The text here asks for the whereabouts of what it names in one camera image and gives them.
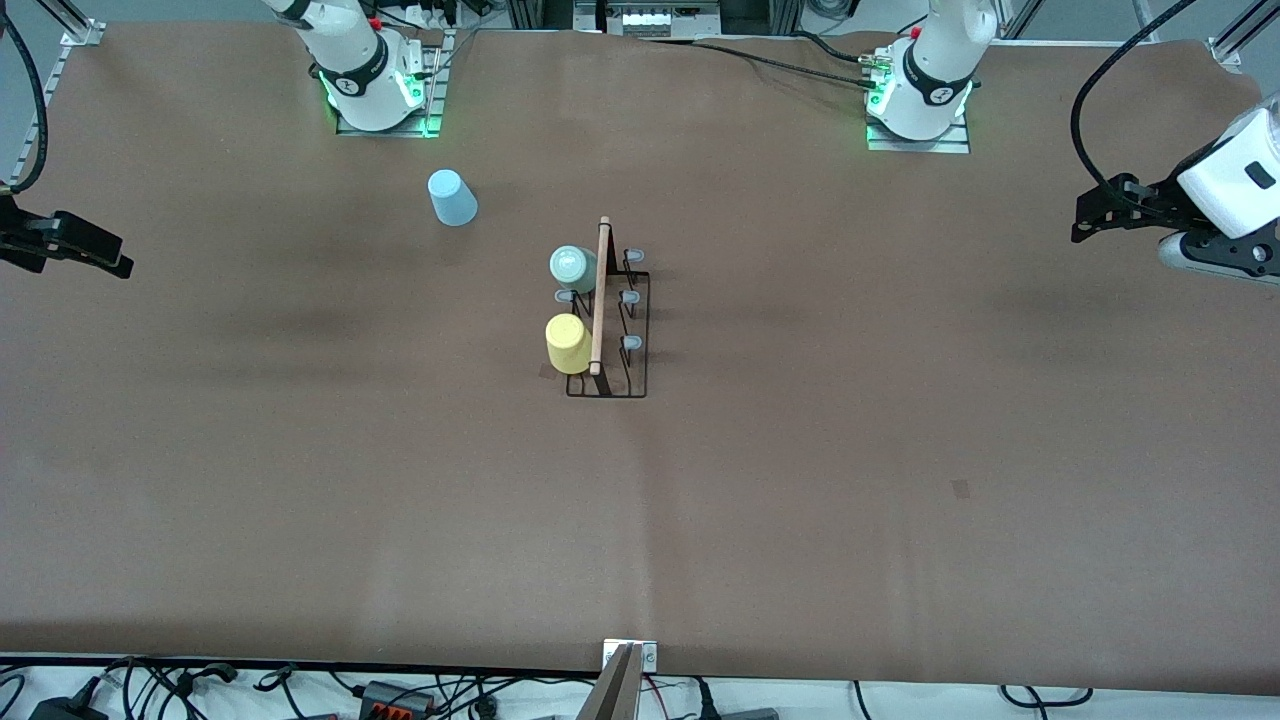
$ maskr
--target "black wire rack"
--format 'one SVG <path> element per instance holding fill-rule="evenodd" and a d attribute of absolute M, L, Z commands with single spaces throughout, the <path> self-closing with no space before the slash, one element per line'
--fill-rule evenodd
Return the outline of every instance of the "black wire rack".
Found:
<path fill-rule="evenodd" d="M 649 395 L 649 319 L 652 318 L 650 301 L 653 284 L 649 273 L 632 268 L 630 256 L 636 252 L 634 249 L 618 252 L 613 242 L 613 225 L 607 219 L 602 219 L 600 227 L 608 228 L 607 251 L 604 252 L 604 258 L 598 258 L 598 261 L 603 260 L 605 263 L 605 287 L 596 287 L 585 296 L 575 292 L 570 305 L 572 313 L 590 327 L 593 310 L 609 311 L 605 300 L 605 293 L 609 292 L 608 281 L 611 278 L 626 279 L 625 290 L 618 283 L 613 286 L 618 291 L 618 300 L 614 305 L 622 327 L 622 334 L 618 336 L 617 343 L 620 361 L 617 369 L 622 370 L 625 382 L 622 383 L 622 388 L 616 389 L 613 387 L 609 379 L 611 368 L 605 366 L 602 357 L 595 373 L 585 372 L 576 375 L 566 375 L 564 395 L 568 397 L 590 397 L 598 400 L 640 400 Z M 639 292 L 640 301 L 625 302 L 622 299 L 622 292 L 625 291 Z M 628 336 L 640 337 L 639 348 L 627 348 L 626 338 Z"/>

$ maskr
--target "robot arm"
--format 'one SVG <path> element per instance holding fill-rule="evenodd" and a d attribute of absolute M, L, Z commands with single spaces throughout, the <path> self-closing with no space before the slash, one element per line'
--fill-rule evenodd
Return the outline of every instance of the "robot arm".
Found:
<path fill-rule="evenodd" d="M 329 102 L 352 127 L 388 129 L 425 101 L 422 44 L 375 32 L 358 0 L 262 1 L 307 45 Z"/>
<path fill-rule="evenodd" d="M 918 38 L 877 50 L 887 60 L 870 73 L 878 88 L 867 94 L 867 113 L 908 140 L 941 136 L 964 111 L 997 28 L 992 0 L 929 0 Z"/>
<path fill-rule="evenodd" d="M 1280 284 L 1280 92 L 1151 187 L 1130 174 L 1076 200 L 1073 242 L 1112 228 L 1167 227 L 1170 268 Z"/>

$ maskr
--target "metal frame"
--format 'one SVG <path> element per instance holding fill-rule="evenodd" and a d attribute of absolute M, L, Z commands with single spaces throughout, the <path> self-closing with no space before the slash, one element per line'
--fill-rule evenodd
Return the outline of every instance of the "metal frame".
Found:
<path fill-rule="evenodd" d="M 1036 19 L 1036 14 L 1039 13 L 1043 5 L 1044 0 L 1027 0 L 1023 9 L 1019 10 L 1011 20 L 1009 20 L 1007 26 L 1005 26 L 1004 37 L 1010 40 L 1021 37 L 1023 33 L 1027 32 L 1027 26 L 1032 24 L 1032 20 Z"/>
<path fill-rule="evenodd" d="M 933 140 L 906 140 L 884 127 L 884 123 L 867 115 L 867 149 L 896 152 L 941 152 L 945 155 L 969 154 L 969 115 L 960 113 L 951 127 Z"/>
<path fill-rule="evenodd" d="M 1217 37 L 1210 38 L 1208 49 L 1219 63 L 1239 64 L 1239 51 L 1276 18 L 1280 18 L 1280 0 L 1257 0 L 1228 23 Z"/>
<path fill-rule="evenodd" d="M 1133 14 L 1138 17 L 1139 29 L 1149 26 L 1151 20 L 1156 19 L 1156 14 L 1151 12 L 1151 3 L 1147 0 L 1133 0 Z M 1153 31 L 1146 40 L 1160 42 L 1160 31 Z"/>
<path fill-rule="evenodd" d="M 58 88 L 58 81 L 63 78 L 63 69 L 67 67 L 67 58 L 72 54 L 70 45 L 63 45 L 63 50 L 58 54 L 58 60 L 54 61 L 54 69 L 49 72 L 49 79 L 45 81 L 45 108 L 54 101 L 54 90 Z M 23 138 L 22 150 L 18 151 L 18 161 L 14 163 L 13 173 L 9 174 L 8 184 L 18 184 L 18 179 L 22 178 L 22 169 L 27 165 L 27 159 L 31 156 L 31 149 L 36 146 L 36 137 L 40 135 L 40 123 L 36 120 L 37 115 L 31 114 L 31 127 L 27 128 L 27 137 Z"/>
<path fill-rule="evenodd" d="M 67 32 L 64 46 L 97 45 L 102 40 L 106 23 L 100 23 L 86 15 L 70 0 L 36 0 Z"/>

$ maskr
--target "wooden dowel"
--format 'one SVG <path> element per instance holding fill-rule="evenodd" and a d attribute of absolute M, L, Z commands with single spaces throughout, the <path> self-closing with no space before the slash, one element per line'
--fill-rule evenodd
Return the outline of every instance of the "wooden dowel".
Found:
<path fill-rule="evenodd" d="M 609 281 L 609 233 L 613 225 L 609 217 L 600 218 L 600 241 L 595 250 L 595 301 L 591 304 L 591 361 L 588 365 L 593 375 L 599 375 L 603 365 L 600 355 L 604 351 L 604 284 Z"/>

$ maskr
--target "mounting plate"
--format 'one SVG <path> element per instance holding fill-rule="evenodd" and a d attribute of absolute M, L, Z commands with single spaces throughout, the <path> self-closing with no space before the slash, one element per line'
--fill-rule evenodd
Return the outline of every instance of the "mounting plate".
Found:
<path fill-rule="evenodd" d="M 867 149 L 891 150 L 897 152 L 942 152 L 947 155 L 969 154 L 969 119 L 965 113 L 951 122 L 951 127 L 941 137 L 933 140 L 906 140 L 893 135 L 879 119 L 867 115 Z"/>
<path fill-rule="evenodd" d="M 613 651 L 618 648 L 622 643 L 640 643 L 644 646 L 644 665 L 641 669 L 645 675 L 652 675 L 658 671 L 658 641 L 632 641 L 632 639 L 607 639 L 604 641 L 604 652 L 600 653 L 600 667 L 609 664 L 609 659 L 613 657 Z"/>

